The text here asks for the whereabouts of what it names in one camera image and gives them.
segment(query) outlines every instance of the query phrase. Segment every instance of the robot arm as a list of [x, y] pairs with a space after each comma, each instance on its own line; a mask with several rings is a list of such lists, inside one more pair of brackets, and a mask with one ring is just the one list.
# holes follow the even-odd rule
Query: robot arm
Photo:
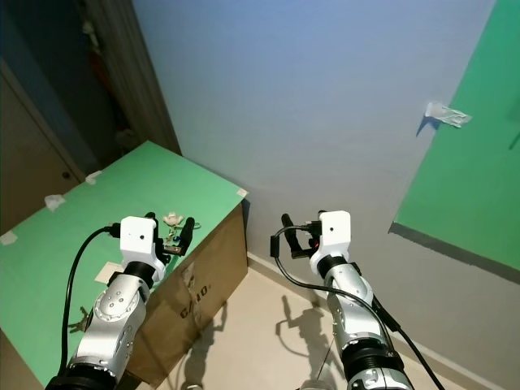
[[80, 345], [46, 390], [113, 390], [132, 355], [137, 330], [145, 320], [150, 289], [165, 275], [170, 254], [185, 255], [192, 240], [194, 220], [186, 219], [180, 243], [164, 247], [153, 213], [127, 217], [112, 231], [120, 238], [123, 273], [110, 278], [97, 298]]
[[[293, 225], [286, 214], [282, 222], [286, 228]], [[296, 233], [294, 230], [292, 233], [286, 231], [293, 257], [310, 254], [310, 267], [323, 279], [327, 288], [342, 290], [369, 306], [367, 308], [358, 300], [335, 293], [327, 295], [327, 304], [334, 320], [336, 347], [343, 362], [348, 390], [413, 390], [388, 331], [377, 314], [368, 310], [376, 301], [372, 288], [355, 263], [349, 261], [350, 214], [346, 211], [323, 212], [319, 222], [301, 228], [313, 237], [310, 240], [311, 249], [302, 251], [300, 245], [296, 247]], [[273, 244], [271, 238], [271, 251], [273, 245], [276, 254], [277, 244]]]

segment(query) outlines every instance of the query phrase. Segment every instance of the black wire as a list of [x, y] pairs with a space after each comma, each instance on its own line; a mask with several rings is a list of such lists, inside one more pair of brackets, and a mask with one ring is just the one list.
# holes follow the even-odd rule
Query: black wire
[[[284, 227], [282, 229], [280, 229], [276, 234], [275, 234], [275, 237], [277, 236], [280, 236], [280, 234], [282, 234], [283, 232], [287, 231], [287, 230], [291, 230], [291, 229], [297, 229], [297, 230], [308, 230], [307, 226], [287, 226], [287, 227]], [[348, 297], [354, 301], [356, 301], [356, 303], [358, 303], [360, 306], [363, 306], [365, 309], [367, 309], [373, 316], [374, 318], [377, 320], [379, 326], [381, 327], [381, 330], [383, 331], [384, 333], [384, 337], [385, 339], [387, 340], [388, 342], [388, 345], [390, 345], [390, 348], [391, 350], [396, 353], [397, 351], [394, 349], [393, 347], [393, 343], [392, 343], [392, 339], [390, 338], [390, 334], [388, 333], [388, 329], [386, 328], [386, 326], [384, 325], [383, 321], [381, 320], [381, 318], [379, 318], [379, 316], [374, 312], [374, 310], [372, 309], [372, 307], [366, 303], [365, 301], [363, 301], [361, 298], [349, 293], [349, 292], [346, 292], [346, 291], [343, 291], [343, 290], [339, 290], [338, 288], [329, 288], [329, 287], [326, 287], [326, 286], [319, 286], [317, 284], [308, 284], [308, 283], [303, 283], [299, 280], [296, 280], [294, 279], [284, 268], [284, 266], [282, 265], [282, 262], [280, 261], [280, 258], [278, 257], [275, 257], [275, 262], [276, 262], [276, 265], [278, 266], [280, 272], [282, 273], [283, 276], [285, 276], [285, 278], [295, 284], [296, 286], [299, 286], [299, 287], [303, 287], [303, 288], [309, 288], [309, 289], [312, 289], [312, 290], [319, 290], [319, 291], [325, 291], [327, 293], [333, 293], [333, 294], [338, 294], [338, 295], [341, 295], [343, 297]], [[383, 306], [379, 303], [380, 307], [388, 314], [388, 316], [391, 318], [392, 316], [386, 311], [386, 309], [383, 308]], [[421, 354], [421, 352], [418, 350], [418, 348], [415, 346], [414, 342], [412, 341], [412, 339], [410, 339], [408, 337], [408, 335], [405, 333], [405, 331], [402, 330], [401, 326], [397, 323], [397, 321], [395, 321], [395, 319], [393, 320], [393, 322], [396, 324], [396, 330], [401, 334], [401, 336], [405, 339], [406, 343], [408, 343], [408, 345], [410, 346], [410, 348], [414, 351], [415, 353], [415, 356], [417, 356], [418, 360], [421, 362], [422, 366], [424, 367], [424, 370], [428, 373], [428, 375], [430, 375], [430, 378], [431, 380], [433, 381], [433, 383], [437, 386], [437, 388], [439, 390], [445, 390], [444, 389], [444, 386], [442, 385], [442, 383], [439, 381], [439, 379], [437, 378], [436, 374], [433, 372], [433, 370], [430, 368], [430, 366], [428, 365], [426, 359], [423, 357], [423, 355]]]
[[63, 374], [65, 368], [67, 368], [67, 357], [68, 357], [68, 315], [71, 309], [71, 298], [72, 298], [72, 284], [74, 283], [74, 274], [76, 273], [76, 268], [78, 267], [78, 263], [80, 262], [81, 255], [85, 251], [87, 245], [92, 241], [96, 236], [100, 235], [103, 232], [110, 231], [109, 227], [102, 227], [98, 229], [94, 233], [92, 233], [80, 247], [76, 257], [74, 258], [74, 262], [72, 263], [71, 272], [68, 275], [67, 282], [67, 294], [65, 295], [65, 305], [63, 307], [63, 321], [62, 321], [62, 357], [59, 363], [59, 372], [58, 375]]
[[444, 387], [442, 385], [442, 383], [439, 381], [439, 379], [437, 378], [435, 372], [433, 372], [433, 370], [430, 368], [430, 366], [428, 365], [426, 359], [423, 357], [423, 355], [421, 354], [421, 352], [418, 350], [418, 348], [415, 346], [414, 342], [412, 341], [412, 339], [410, 339], [408, 337], [408, 335], [405, 333], [405, 331], [403, 331], [400, 327], [399, 329], [397, 329], [397, 331], [399, 332], [399, 334], [401, 336], [403, 336], [403, 339], [406, 340], [406, 342], [408, 343], [409, 347], [412, 349], [412, 351], [414, 351], [415, 353], [415, 356], [417, 356], [417, 359], [419, 359], [419, 361], [421, 362], [422, 366], [424, 367], [424, 370], [426, 370], [426, 372], [428, 373], [428, 375], [430, 375], [430, 378], [431, 380], [433, 380], [433, 383], [437, 386], [437, 388], [439, 390], [444, 390]]

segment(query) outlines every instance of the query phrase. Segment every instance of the baseboard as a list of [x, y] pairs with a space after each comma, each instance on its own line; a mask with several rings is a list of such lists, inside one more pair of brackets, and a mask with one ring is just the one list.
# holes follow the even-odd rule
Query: baseboard
[[[312, 301], [315, 305], [328, 311], [327, 300], [324, 292], [309, 292], [304, 288], [299, 288], [294, 284], [291, 284], [281, 274], [278, 268], [271, 262], [264, 260], [256, 256], [253, 253], [248, 252], [248, 265], [251, 269], [259, 272], [267, 278], [273, 280], [277, 284], [283, 285], [293, 293], [296, 293], [300, 297], [305, 298], [308, 301]], [[418, 362], [412, 349], [406, 344], [401, 335], [392, 334], [393, 343], [399, 353], [402, 353], [406, 357]], [[421, 351], [421, 354], [428, 360], [430, 367], [438, 373], [444, 376], [446, 379], [451, 380], [455, 384], [466, 388], [468, 390], [505, 390], [504, 388], [497, 386], [494, 383], [482, 378], [481, 376], [467, 370], [466, 368], [458, 365], [455, 362], [439, 355], [438, 353], [416, 343], [415, 345]]]

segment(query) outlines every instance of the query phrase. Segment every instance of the green table top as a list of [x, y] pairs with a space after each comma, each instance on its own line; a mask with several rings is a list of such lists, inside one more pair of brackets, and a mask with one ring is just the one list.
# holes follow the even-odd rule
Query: green table top
[[[45, 386], [59, 368], [60, 332], [67, 278], [83, 241], [111, 222], [149, 211], [159, 219], [160, 236], [168, 227], [163, 215], [193, 216], [188, 254], [241, 202], [240, 188], [147, 142], [110, 165], [96, 178], [65, 194], [57, 210], [38, 211], [12, 231], [18, 239], [0, 245], [0, 327]], [[94, 280], [107, 262], [121, 263], [119, 240], [102, 235], [85, 250], [76, 271], [70, 323], [81, 319], [106, 287]], [[173, 258], [171, 273], [182, 259]], [[82, 333], [69, 336], [69, 357]]]
[[520, 271], [519, 42], [520, 1], [499, 0], [450, 105], [473, 119], [440, 127], [396, 217], [510, 280]]

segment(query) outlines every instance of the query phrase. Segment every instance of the tiled floor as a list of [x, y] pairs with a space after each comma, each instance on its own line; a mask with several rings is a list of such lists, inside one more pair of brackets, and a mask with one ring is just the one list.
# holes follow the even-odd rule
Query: tiled floor
[[[249, 270], [227, 306], [158, 389], [201, 384], [204, 390], [293, 390], [320, 371], [319, 378], [334, 389], [346, 389], [336, 347], [327, 354], [331, 343], [329, 313]], [[405, 358], [405, 366], [417, 390], [435, 389], [418, 363]], [[440, 380], [447, 390], [464, 390]], [[139, 387], [146, 389], [145, 384]]]

